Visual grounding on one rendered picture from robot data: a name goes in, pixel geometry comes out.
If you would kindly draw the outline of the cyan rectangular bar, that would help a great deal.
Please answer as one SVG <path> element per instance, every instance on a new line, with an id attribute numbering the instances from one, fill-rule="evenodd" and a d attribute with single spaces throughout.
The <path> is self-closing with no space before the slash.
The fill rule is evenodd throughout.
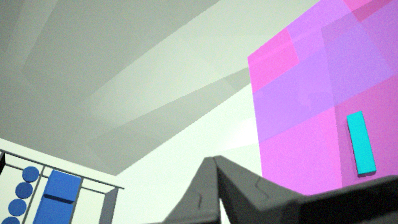
<path id="1" fill-rule="evenodd" d="M 370 140 L 362 111 L 347 116 L 350 136 L 353 142 L 358 174 L 376 171 Z"/>

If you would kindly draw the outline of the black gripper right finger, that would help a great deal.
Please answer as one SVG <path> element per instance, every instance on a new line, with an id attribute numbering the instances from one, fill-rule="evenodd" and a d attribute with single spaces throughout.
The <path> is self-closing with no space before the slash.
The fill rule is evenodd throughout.
<path id="1" fill-rule="evenodd" d="M 398 175 L 307 196 L 222 155 L 213 159 L 229 224 L 354 224 L 398 210 Z"/>

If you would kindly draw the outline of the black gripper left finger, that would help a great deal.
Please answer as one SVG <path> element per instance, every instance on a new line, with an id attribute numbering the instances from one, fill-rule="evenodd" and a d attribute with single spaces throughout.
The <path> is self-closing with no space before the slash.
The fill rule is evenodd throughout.
<path id="1" fill-rule="evenodd" d="M 217 164 L 205 157 L 177 205 L 149 224 L 222 224 L 219 189 Z"/>

